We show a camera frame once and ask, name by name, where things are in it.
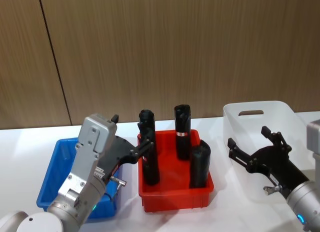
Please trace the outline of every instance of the wood grain wall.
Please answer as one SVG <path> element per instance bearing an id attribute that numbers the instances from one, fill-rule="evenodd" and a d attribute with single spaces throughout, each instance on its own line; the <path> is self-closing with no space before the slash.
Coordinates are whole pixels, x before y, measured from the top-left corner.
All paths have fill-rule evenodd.
<path id="1" fill-rule="evenodd" d="M 221 116 L 281 100 L 320 110 L 320 0 L 42 0 L 74 124 Z"/>
<path id="2" fill-rule="evenodd" d="M 70 125 L 39 0 L 0 0 L 0 129 Z"/>

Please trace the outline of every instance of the white table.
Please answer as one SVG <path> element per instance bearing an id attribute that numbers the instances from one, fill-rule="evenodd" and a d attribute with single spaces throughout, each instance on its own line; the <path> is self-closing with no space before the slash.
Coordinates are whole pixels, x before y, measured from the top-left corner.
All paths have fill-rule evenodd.
<path id="1" fill-rule="evenodd" d="M 297 113 L 305 124 L 320 119 L 320 111 Z M 157 121 L 156 130 L 174 129 L 173 120 Z M 87 223 L 81 232 L 287 232 L 302 231 L 302 225 L 287 206 L 257 203 L 243 191 L 223 142 L 223 118 L 192 119 L 191 128 L 211 147 L 210 173 L 214 183 L 212 202 L 207 208 L 145 213 L 138 195 L 138 167 L 123 166 L 120 207 L 115 217 Z M 10 211 L 29 215 L 41 212 L 36 205 L 56 141 L 77 137 L 80 126 L 0 130 L 0 218 Z M 117 135 L 137 145 L 136 122 L 119 123 Z"/>

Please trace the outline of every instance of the black cylinder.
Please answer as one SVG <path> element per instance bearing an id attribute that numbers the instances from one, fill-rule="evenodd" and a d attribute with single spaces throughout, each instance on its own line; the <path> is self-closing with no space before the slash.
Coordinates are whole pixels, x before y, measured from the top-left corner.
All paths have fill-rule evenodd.
<path id="1" fill-rule="evenodd" d="M 151 110 L 141 110 L 139 114 L 140 142 L 150 140 L 153 147 L 142 156 L 143 178 L 147 185 L 156 185 L 160 180 L 158 154 L 156 147 L 155 115 Z"/>
<path id="2" fill-rule="evenodd" d="M 206 187 L 210 165 L 210 146 L 200 141 L 200 145 L 192 147 L 190 158 L 190 188 Z"/>
<path id="3" fill-rule="evenodd" d="M 189 160 L 191 151 L 191 109 L 188 104 L 174 107 L 175 145 L 179 160 Z"/>

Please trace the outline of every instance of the white plastic bin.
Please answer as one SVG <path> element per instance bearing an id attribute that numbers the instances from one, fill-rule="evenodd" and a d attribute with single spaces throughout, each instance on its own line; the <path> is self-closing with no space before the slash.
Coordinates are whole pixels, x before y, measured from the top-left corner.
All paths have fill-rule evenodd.
<path id="1" fill-rule="evenodd" d="M 259 101 L 231 103 L 223 108 L 223 140 L 226 150 L 228 139 L 232 138 L 238 147 L 249 155 L 257 150 L 272 145 L 261 134 L 262 126 L 271 132 L 281 132 L 285 141 L 292 147 L 290 160 L 310 179 L 310 168 L 315 167 L 312 152 L 306 148 L 307 127 L 292 109 L 281 101 Z M 260 203 L 285 203 L 279 193 L 266 196 L 263 187 L 272 183 L 262 174 L 250 174 L 244 167 L 232 160 L 239 182 L 248 199 Z"/>

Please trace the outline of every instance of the red plastic bin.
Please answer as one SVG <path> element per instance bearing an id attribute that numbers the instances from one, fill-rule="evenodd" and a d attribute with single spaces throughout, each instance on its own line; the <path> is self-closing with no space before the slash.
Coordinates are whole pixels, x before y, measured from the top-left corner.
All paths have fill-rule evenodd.
<path id="1" fill-rule="evenodd" d="M 178 160 L 176 131 L 155 132 L 160 182 L 147 185 L 142 172 L 142 159 L 138 162 L 139 196 L 145 212 L 203 208 L 209 205 L 209 195 L 214 190 L 210 172 L 205 188 L 189 188 L 190 162 Z M 200 144 L 197 130 L 191 130 L 191 144 Z"/>

